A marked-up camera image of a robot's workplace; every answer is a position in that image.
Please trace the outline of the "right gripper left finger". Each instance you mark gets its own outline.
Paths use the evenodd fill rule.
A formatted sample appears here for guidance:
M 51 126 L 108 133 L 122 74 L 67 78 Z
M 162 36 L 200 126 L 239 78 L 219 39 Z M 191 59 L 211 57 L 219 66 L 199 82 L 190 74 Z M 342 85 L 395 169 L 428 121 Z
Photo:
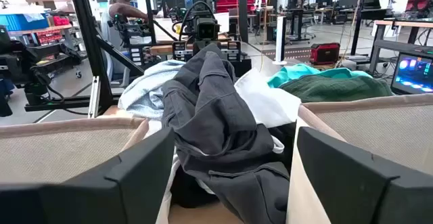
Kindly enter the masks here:
M 64 183 L 1 186 L 2 223 L 155 223 L 175 134 L 165 128 Z

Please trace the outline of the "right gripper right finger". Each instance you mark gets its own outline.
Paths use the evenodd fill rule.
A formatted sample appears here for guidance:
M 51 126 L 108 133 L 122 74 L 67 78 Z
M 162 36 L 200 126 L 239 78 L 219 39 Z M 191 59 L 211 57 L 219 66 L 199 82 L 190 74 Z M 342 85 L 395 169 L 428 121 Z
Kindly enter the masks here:
M 432 176 L 300 127 L 302 165 L 332 223 L 432 224 Z

